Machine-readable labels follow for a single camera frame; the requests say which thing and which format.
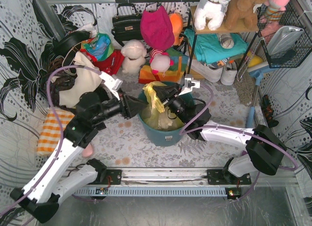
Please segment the yellow trash bag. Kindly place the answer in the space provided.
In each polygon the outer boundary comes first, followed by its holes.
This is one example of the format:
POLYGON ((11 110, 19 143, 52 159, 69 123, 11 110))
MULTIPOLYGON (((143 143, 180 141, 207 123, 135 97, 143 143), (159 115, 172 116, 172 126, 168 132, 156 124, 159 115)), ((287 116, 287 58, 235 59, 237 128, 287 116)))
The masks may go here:
POLYGON ((157 97, 154 86, 164 87, 164 83, 154 81, 146 84, 142 89, 148 106, 142 111, 140 117, 149 127, 159 131, 174 131, 184 126, 183 122, 165 107, 157 97))

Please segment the teal trash bin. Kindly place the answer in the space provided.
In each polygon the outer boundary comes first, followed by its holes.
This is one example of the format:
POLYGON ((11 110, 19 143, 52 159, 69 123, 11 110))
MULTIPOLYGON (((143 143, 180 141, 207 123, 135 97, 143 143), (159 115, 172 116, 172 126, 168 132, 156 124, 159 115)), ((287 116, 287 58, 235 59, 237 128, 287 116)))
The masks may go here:
POLYGON ((141 91, 138 98, 149 103, 138 118, 143 125, 147 138, 156 146, 173 146, 182 139, 180 131, 184 123, 166 107, 163 113, 155 110, 152 114, 151 98, 141 91))

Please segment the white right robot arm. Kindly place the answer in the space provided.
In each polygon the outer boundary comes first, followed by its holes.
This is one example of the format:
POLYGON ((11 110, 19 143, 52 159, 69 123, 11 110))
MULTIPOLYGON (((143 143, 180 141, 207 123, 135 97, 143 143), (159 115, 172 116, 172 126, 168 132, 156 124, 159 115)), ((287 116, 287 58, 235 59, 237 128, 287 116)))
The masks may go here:
POLYGON ((230 158, 222 169, 221 179, 236 184, 242 176, 252 171, 273 176, 276 174, 286 152, 282 142, 264 126, 240 129, 219 125, 211 120, 207 103, 190 105, 180 96, 182 87, 172 85, 154 86, 156 98, 168 107, 185 125, 187 134, 194 140, 215 141, 242 147, 245 153, 230 158))

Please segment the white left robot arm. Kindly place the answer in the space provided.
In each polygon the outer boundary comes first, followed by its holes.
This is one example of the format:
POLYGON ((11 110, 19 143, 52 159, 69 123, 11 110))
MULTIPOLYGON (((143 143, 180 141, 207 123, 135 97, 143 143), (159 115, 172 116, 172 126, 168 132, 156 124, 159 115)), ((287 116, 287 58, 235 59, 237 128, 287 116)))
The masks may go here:
POLYGON ((107 167, 93 158, 79 171, 60 180, 72 161, 105 128, 104 121, 117 114, 132 118, 146 107, 146 102, 122 91, 106 101, 95 92, 83 94, 76 105, 76 115, 66 126, 51 156, 28 184, 12 190, 11 198, 40 223, 48 222, 62 202, 79 188, 89 183, 100 184, 106 179, 107 167))

